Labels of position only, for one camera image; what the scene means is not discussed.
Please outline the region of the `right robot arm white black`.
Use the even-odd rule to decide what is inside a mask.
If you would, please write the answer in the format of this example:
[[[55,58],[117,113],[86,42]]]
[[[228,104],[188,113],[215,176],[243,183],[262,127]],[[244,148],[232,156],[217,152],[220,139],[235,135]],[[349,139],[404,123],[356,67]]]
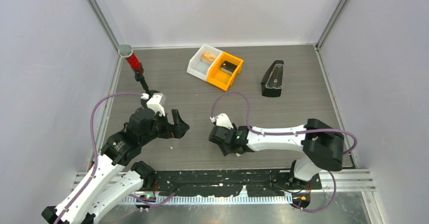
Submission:
[[[318,119],[308,119],[306,124],[289,128],[236,126],[228,119],[217,120],[208,139],[225,156],[263,150],[302,152],[303,157],[292,163],[288,176],[290,185],[296,189],[303,188],[322,170],[342,169],[344,134]]]

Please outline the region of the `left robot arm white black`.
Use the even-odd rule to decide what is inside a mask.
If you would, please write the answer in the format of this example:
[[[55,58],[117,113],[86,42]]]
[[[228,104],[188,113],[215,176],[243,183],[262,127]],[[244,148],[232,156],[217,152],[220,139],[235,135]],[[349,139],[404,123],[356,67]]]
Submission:
[[[97,162],[72,193],[57,206],[48,206],[42,211],[43,219],[47,223],[99,223],[129,194],[152,189],[155,170],[143,161],[134,163],[122,180],[110,188],[107,185],[141,153],[144,145],[157,138],[180,139],[185,135],[190,126],[177,109],[171,112],[173,123],[152,109],[137,109],[123,129],[107,139]]]

